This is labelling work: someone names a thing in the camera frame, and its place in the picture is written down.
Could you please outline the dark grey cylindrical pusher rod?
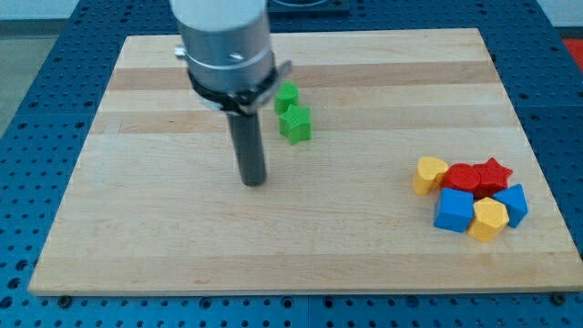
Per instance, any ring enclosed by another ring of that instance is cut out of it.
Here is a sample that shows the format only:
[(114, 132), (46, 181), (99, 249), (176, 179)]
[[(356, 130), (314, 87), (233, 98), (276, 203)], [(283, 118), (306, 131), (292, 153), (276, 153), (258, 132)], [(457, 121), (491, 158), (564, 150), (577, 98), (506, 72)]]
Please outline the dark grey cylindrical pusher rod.
[(267, 179), (267, 170), (259, 116), (257, 114), (228, 115), (227, 120), (238, 161), (240, 179), (248, 187), (260, 186)]

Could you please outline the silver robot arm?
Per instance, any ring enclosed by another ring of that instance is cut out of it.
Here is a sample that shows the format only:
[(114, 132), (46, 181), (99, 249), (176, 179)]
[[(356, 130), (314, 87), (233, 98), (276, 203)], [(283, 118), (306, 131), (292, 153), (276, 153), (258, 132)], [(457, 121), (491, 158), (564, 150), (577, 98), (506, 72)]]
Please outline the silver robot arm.
[(259, 110), (277, 93), (292, 62), (276, 64), (264, 0), (170, 0), (190, 84), (204, 106), (223, 112), (244, 185), (267, 179)]

